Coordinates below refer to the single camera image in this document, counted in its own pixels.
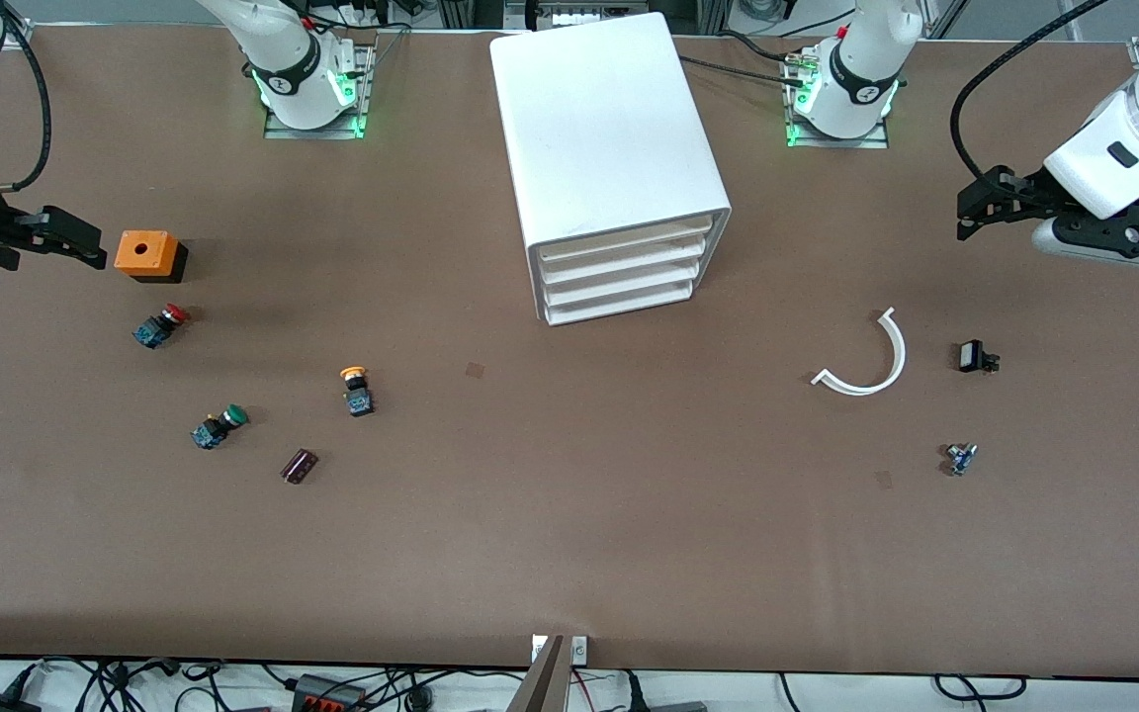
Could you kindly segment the yellow push button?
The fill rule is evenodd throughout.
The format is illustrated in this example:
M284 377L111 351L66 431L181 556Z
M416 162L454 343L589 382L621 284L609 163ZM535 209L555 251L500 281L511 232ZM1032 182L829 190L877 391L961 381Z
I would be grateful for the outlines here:
M345 406L352 416L374 414L374 398L368 391L367 369L360 365L342 369L341 379L345 385Z

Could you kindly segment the white plastic drawer cabinet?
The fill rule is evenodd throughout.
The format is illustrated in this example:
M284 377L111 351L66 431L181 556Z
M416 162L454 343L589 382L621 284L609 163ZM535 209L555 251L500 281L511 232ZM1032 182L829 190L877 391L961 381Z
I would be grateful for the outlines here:
M489 59L541 320L539 246L711 216L695 292L731 203L665 18L498 36Z

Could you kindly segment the red push button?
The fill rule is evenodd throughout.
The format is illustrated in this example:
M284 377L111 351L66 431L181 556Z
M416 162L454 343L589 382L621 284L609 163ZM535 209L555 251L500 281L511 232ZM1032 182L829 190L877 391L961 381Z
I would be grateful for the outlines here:
M132 338L140 346L155 350L155 347L161 347L164 342L170 339L172 334L187 324L187 320L190 318L190 313L185 308L166 303L162 311L149 316L136 328L132 333Z

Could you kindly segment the green push button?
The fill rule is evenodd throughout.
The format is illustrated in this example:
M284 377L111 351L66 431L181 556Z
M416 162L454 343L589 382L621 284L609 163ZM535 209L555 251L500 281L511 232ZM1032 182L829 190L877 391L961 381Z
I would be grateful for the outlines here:
M191 432L192 442L203 450L218 449L226 437L249 422L249 416L241 406L232 402L220 414L210 414L198 427Z

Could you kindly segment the white curved plastic strip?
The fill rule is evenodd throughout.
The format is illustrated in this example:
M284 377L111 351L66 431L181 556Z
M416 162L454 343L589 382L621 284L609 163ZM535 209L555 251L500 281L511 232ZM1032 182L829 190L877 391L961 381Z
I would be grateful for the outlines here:
M882 379L880 383L872 385L854 385L850 384L836 374L833 374L829 369L820 370L810 379L811 385L818 385L818 387L828 388L828 391L841 394L842 396L852 398L865 398L872 396L872 394L886 391L891 385L894 385L901 377L901 374L906 370L906 355L908 355L908 347L906 347L906 337L903 330L899 328L898 321L895 320L895 308L890 306L880 312L877 318L877 324L880 324L883 333L890 338L890 344L892 347L892 361L890 366L890 373L887 373L886 378Z

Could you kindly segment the grey electronics box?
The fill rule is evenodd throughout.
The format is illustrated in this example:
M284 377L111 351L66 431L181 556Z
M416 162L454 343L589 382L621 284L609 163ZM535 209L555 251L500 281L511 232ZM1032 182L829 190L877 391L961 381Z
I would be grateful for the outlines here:
M544 31L652 11L648 0L503 0L503 31Z

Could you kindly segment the black power strip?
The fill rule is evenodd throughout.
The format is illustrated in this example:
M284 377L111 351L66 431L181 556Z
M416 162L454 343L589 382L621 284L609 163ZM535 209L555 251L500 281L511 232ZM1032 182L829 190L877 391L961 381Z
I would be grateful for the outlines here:
M360 712L367 690L329 677L303 674L290 680L290 712Z

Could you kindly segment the orange button enclosure box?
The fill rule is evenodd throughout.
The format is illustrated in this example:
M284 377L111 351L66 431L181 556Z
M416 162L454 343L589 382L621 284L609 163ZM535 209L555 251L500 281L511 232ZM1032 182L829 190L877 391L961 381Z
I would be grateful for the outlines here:
M180 284L189 249L164 230L123 231L114 265L122 275L144 284Z

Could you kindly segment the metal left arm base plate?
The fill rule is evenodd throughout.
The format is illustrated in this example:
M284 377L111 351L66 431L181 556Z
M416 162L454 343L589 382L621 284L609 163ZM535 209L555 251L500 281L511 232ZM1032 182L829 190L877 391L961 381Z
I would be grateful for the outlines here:
M781 77L787 81L787 85L782 90L782 98L785 98L785 126L788 147L890 148L887 118L890 118L892 109L891 101L900 89L899 81L895 81L890 90L883 95L883 99L878 100L880 113L878 113L871 131L863 136L834 136L823 132L822 128L811 122L820 90L823 89L823 77L820 77L816 50L814 46L805 46L801 52L787 54L785 60L779 63Z

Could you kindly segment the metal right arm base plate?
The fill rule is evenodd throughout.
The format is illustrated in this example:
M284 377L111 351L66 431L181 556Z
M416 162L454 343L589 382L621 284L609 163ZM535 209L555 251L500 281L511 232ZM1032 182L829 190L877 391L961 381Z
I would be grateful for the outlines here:
M265 105L267 138L361 139L376 67L375 47L349 38L310 38L300 60L284 69L253 68Z

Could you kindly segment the white metal bracket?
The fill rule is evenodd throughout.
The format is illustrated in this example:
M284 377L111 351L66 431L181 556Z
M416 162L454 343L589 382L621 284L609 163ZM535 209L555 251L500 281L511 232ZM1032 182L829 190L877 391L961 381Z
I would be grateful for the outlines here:
M532 637L532 654L530 654L530 664L533 665L536 662L539 654L542 653L544 646L550 643L550 636L534 635ZM570 649L570 662L573 666L585 668L588 663L588 637L587 636L572 636L570 637L570 643L567 643L567 649Z

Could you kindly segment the grey slanted post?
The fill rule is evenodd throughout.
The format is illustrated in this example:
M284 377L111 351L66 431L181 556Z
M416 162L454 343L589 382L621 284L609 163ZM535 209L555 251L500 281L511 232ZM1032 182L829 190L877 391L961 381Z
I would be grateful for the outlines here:
M546 636L505 712L566 712L573 671L572 637Z

